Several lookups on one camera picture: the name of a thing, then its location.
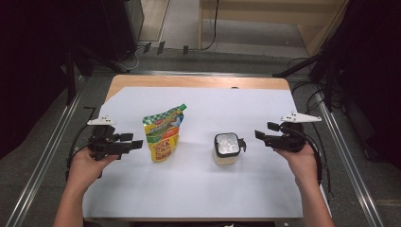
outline person's left hand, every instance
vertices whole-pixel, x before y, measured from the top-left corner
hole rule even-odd
[[[108,155],[96,161],[94,152],[88,148],[79,151],[73,158],[68,176],[67,186],[84,193],[88,187],[100,176],[101,171],[118,155]]]

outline gray carpet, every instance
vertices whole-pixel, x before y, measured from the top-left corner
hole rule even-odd
[[[162,55],[156,55],[155,49],[147,54],[138,52],[139,65],[131,70],[132,74],[143,71],[184,71],[184,72],[219,72],[237,74],[255,74],[250,77],[270,77],[271,73],[281,72],[288,67],[290,59],[267,56],[250,56],[238,54],[218,54],[208,52],[190,52],[184,56],[181,51],[165,50]],[[127,67],[133,67],[136,62],[132,55],[124,61]],[[51,226],[58,202],[65,185],[65,158],[78,129],[86,122],[89,111],[83,106],[99,107],[107,94],[114,72],[102,66],[95,65],[94,75],[89,79],[83,91],[70,124],[47,170],[41,187],[31,203],[22,226]],[[298,76],[288,78],[290,86],[305,80],[308,69],[298,73]],[[295,92],[294,100],[298,111],[306,110],[305,104],[314,92],[311,85],[301,87]],[[66,93],[62,93],[36,124],[25,142],[5,158],[0,160],[0,226],[5,226],[19,198],[22,188],[26,185],[34,170],[47,140],[55,129],[65,108]],[[346,143],[352,152],[357,167],[367,184],[371,195],[377,201],[377,209],[386,226],[397,226],[401,220],[401,171],[388,163],[372,163],[363,155],[363,148],[347,117],[335,109],[335,117],[343,133]],[[312,114],[321,115],[320,110]],[[342,160],[334,145],[331,134],[325,123],[316,124],[323,138],[331,172],[332,192],[335,198],[327,195],[334,221],[338,226],[369,226],[360,203],[357,199]],[[305,130],[315,139],[316,134],[310,125]],[[81,138],[87,138],[85,131]],[[103,226],[130,226],[127,222],[100,221]],[[302,222],[277,222],[277,226],[303,226]]]

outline wooden desk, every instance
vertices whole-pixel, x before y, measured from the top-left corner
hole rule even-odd
[[[202,20],[215,19],[217,0],[200,0]],[[297,25],[309,56],[318,53],[326,37],[342,20],[348,0],[220,0],[218,20]]]
[[[268,121],[295,110],[284,79],[116,76],[100,115],[116,120],[117,133],[132,132],[134,140],[146,141],[142,117],[182,103],[187,109],[173,154],[154,164],[145,142],[110,164],[85,194],[86,219],[302,218],[301,197],[287,161],[254,138],[254,130],[268,132]],[[217,166],[214,136],[229,131],[244,138],[247,151],[235,164]]]

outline white tabletop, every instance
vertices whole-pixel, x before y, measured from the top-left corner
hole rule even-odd
[[[185,103],[180,142],[162,163],[152,163],[142,118]],[[254,137],[267,122],[296,111],[289,90],[126,87],[101,108],[116,133],[132,132],[141,149],[111,163],[83,201],[85,218],[131,220],[276,220],[301,218],[299,190],[287,161]],[[217,166],[218,133],[244,138],[247,151]]]

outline yellow pouch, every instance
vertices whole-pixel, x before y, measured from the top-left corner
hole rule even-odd
[[[166,160],[176,148],[185,109],[186,106],[183,104],[167,112],[145,116],[142,119],[153,162]]]

